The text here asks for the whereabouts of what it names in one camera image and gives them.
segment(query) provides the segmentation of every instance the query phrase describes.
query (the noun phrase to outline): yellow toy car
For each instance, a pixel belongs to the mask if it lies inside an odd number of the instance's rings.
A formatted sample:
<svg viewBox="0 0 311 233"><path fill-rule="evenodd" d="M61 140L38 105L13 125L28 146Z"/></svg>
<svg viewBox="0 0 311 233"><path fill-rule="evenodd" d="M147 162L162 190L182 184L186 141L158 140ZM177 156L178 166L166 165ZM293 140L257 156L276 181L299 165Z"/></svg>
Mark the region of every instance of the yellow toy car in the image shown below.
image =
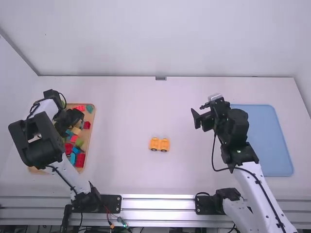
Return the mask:
<svg viewBox="0 0 311 233"><path fill-rule="evenodd" d="M162 152L167 152L170 150L170 141L166 138L160 140L157 137L153 137L150 140L149 149L152 151L160 150Z"/></svg>

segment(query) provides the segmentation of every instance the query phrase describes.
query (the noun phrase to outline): red block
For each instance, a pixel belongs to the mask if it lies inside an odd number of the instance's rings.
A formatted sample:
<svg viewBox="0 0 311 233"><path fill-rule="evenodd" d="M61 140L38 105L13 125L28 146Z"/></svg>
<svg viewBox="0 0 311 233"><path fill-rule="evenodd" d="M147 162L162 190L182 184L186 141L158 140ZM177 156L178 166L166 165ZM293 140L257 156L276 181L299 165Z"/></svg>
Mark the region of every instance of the red block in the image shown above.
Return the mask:
<svg viewBox="0 0 311 233"><path fill-rule="evenodd" d="M89 130L91 128L91 123L89 121L84 122L83 129Z"/></svg>
<svg viewBox="0 0 311 233"><path fill-rule="evenodd" d="M86 154L84 154L84 153L77 154L75 166L76 167L83 167L85 160L86 160Z"/></svg>
<svg viewBox="0 0 311 233"><path fill-rule="evenodd" d="M73 144L71 144L71 143L65 143L65 149L67 149L67 150L72 150L72 148L73 148Z"/></svg>
<svg viewBox="0 0 311 233"><path fill-rule="evenodd" d="M86 107L84 105L80 105L80 106L77 106L77 107L74 107L74 108L78 109L81 112L84 112L86 110Z"/></svg>
<svg viewBox="0 0 311 233"><path fill-rule="evenodd" d="M78 135L75 135L75 134L74 134L74 135L71 137L70 142L75 143L76 140L77 140L77 138L78 138Z"/></svg>
<svg viewBox="0 0 311 233"><path fill-rule="evenodd" d="M66 155L70 155L72 152L73 144L65 143L65 153Z"/></svg>

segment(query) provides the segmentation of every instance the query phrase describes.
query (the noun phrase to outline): pink block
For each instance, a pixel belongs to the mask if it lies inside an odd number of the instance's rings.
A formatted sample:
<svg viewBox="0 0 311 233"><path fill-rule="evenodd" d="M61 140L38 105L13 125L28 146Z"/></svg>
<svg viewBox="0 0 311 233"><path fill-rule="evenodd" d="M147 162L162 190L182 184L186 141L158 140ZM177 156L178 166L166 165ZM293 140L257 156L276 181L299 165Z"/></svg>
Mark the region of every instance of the pink block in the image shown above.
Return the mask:
<svg viewBox="0 0 311 233"><path fill-rule="evenodd" d="M74 107L74 108L78 109L81 112L84 112L86 110L86 107L84 105L80 105L80 106L77 106L77 107Z"/></svg>
<svg viewBox="0 0 311 233"><path fill-rule="evenodd" d="M78 138L78 135L73 135L72 137L71 137L71 139L70 139L70 142L76 142L76 140L77 140L77 138Z"/></svg>

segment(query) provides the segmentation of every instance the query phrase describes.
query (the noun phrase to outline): metal bracket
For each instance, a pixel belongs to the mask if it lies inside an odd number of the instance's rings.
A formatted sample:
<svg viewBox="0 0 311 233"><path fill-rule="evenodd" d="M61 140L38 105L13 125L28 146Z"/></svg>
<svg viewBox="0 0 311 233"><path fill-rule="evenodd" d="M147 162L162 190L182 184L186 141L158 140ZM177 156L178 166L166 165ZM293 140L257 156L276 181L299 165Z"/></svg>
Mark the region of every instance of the metal bracket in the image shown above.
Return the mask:
<svg viewBox="0 0 311 233"><path fill-rule="evenodd" d="M101 195L102 203L112 214L119 214L121 212L121 195ZM99 211L96 213L107 213L107 210L104 206L99 208ZM80 210L72 210L73 213L80 213Z"/></svg>
<svg viewBox="0 0 311 233"><path fill-rule="evenodd" d="M195 212L197 215L225 215L216 211L213 197L197 196L194 202L195 202Z"/></svg>

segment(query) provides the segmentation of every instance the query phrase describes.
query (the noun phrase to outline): white wall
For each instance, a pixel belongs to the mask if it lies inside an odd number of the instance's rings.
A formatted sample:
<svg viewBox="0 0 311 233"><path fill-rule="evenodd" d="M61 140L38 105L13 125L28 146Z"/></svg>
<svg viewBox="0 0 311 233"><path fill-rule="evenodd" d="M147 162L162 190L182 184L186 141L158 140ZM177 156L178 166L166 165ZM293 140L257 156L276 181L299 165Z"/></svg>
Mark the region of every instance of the white wall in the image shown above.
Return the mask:
<svg viewBox="0 0 311 233"><path fill-rule="evenodd" d="M3 0L0 28L41 75L294 76L311 113L310 9L309 0Z"/></svg>
<svg viewBox="0 0 311 233"><path fill-rule="evenodd" d="M25 117L38 76L0 35L0 171L13 144L8 126Z"/></svg>

